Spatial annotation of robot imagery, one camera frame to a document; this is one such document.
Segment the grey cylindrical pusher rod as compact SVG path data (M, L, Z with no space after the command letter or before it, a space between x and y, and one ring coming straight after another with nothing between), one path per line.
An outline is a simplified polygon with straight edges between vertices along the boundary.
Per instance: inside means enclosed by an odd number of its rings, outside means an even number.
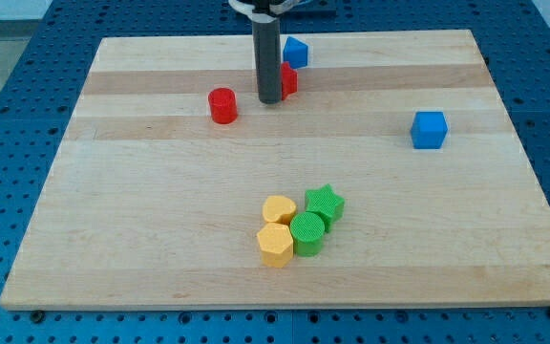
M280 21L252 22L259 101L276 104L282 100Z

